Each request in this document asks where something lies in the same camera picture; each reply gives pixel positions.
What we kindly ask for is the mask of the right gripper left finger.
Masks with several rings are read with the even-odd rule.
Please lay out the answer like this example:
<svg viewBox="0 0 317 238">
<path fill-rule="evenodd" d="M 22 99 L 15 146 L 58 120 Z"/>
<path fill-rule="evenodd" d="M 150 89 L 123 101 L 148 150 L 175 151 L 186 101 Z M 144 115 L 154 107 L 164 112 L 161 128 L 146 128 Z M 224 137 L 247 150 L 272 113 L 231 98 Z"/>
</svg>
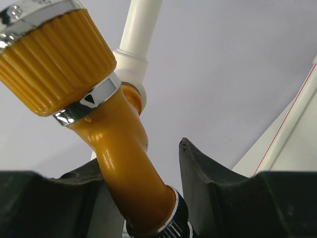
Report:
<svg viewBox="0 0 317 238">
<path fill-rule="evenodd" d="M 59 178 L 33 171 L 0 174 L 3 238 L 120 238 L 123 225 L 97 160 Z"/>
</svg>

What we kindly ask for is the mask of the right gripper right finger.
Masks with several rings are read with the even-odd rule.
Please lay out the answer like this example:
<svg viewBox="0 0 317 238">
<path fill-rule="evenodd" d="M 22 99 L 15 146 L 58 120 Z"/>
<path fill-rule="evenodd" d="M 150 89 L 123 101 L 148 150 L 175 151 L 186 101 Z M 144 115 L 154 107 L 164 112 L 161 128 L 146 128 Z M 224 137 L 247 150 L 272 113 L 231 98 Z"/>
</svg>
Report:
<svg viewBox="0 0 317 238">
<path fill-rule="evenodd" d="M 179 144 L 189 221 L 201 238 L 314 238 L 315 172 L 261 172 L 248 178 L 202 153 L 189 139 Z"/>
</svg>

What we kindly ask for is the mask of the orange faucet chrome knob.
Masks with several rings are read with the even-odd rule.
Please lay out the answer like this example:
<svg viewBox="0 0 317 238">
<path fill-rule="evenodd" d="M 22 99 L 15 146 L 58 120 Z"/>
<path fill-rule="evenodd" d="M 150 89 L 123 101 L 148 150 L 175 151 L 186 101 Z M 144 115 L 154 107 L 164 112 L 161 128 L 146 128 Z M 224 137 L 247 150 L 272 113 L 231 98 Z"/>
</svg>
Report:
<svg viewBox="0 0 317 238">
<path fill-rule="evenodd" d="M 33 113 L 52 116 L 96 153 L 134 238 L 192 238 L 187 205 L 147 155 L 138 92 L 77 0 L 21 0 L 0 12 L 0 79 Z"/>
</svg>

